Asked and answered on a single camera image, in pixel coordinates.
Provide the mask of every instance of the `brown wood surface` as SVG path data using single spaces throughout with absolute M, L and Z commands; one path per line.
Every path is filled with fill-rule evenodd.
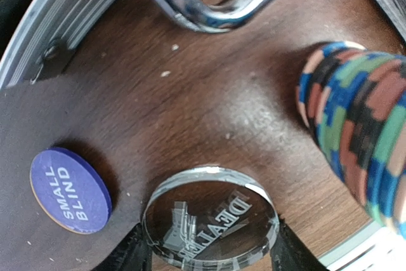
M 64 75 L 0 96 L 0 270 L 90 270 L 137 223 L 159 182 L 207 163 L 258 179 L 315 254 L 341 242 L 367 217 L 294 103 L 308 47 L 336 39 L 403 50 L 373 0 L 277 0 L 243 29 L 215 36 L 180 29 L 150 0 L 117 1 Z M 101 232 L 70 233 L 34 199 L 30 163 L 52 145 L 80 153 L 106 181 L 114 212 Z

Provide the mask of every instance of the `clear acrylic disc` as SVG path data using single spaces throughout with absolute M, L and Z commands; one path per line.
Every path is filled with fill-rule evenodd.
M 240 270 L 266 255 L 279 220 L 251 177 L 216 166 L 182 171 L 153 192 L 143 228 L 154 253 L 183 270 Z

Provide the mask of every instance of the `white speck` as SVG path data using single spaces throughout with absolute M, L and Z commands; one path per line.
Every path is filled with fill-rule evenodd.
M 164 71 L 160 74 L 161 77 L 168 77 L 171 74 L 171 71 Z

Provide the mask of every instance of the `wooden table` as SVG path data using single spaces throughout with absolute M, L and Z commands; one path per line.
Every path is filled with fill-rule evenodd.
M 373 0 L 277 0 L 214 36 L 178 28 L 150 0 L 117 1 L 64 75 L 1 93 L 0 270 L 90 270 L 158 183 L 208 163 L 258 179 L 316 255 L 331 249 L 367 217 L 301 124 L 294 86 L 309 46 L 336 39 L 403 51 Z M 30 163 L 52 145 L 80 153 L 106 181 L 115 208 L 100 233 L 64 230 L 34 199 Z

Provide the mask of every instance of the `purple poker button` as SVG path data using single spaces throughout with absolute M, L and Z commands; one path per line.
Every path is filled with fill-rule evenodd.
M 112 212 L 107 187 L 79 155 L 60 147 L 38 154 L 30 180 L 38 203 L 57 224 L 75 233 L 100 231 Z

